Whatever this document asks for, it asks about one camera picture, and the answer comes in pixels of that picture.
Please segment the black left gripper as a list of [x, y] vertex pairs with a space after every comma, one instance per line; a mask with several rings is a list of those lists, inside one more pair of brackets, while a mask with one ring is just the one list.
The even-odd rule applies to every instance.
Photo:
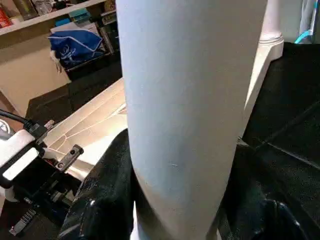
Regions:
[[41, 214], [61, 227], [72, 205], [68, 193], [75, 193], [80, 180], [67, 170], [84, 153], [74, 145], [61, 160], [45, 156], [45, 149], [37, 144], [28, 144], [15, 153], [0, 168], [0, 186], [12, 188], [18, 201], [29, 204], [29, 209], [9, 232], [20, 236]]

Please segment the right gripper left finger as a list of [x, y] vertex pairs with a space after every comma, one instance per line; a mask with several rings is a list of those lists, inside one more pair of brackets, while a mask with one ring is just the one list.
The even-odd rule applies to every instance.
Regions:
[[80, 185], [59, 240], [128, 240], [134, 228], [134, 176], [128, 130], [121, 131]]

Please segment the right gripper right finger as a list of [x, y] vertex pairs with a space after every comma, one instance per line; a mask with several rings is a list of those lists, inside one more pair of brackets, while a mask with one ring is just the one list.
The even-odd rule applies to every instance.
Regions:
[[224, 240], [317, 240], [320, 170], [274, 147], [238, 145], [220, 206]]

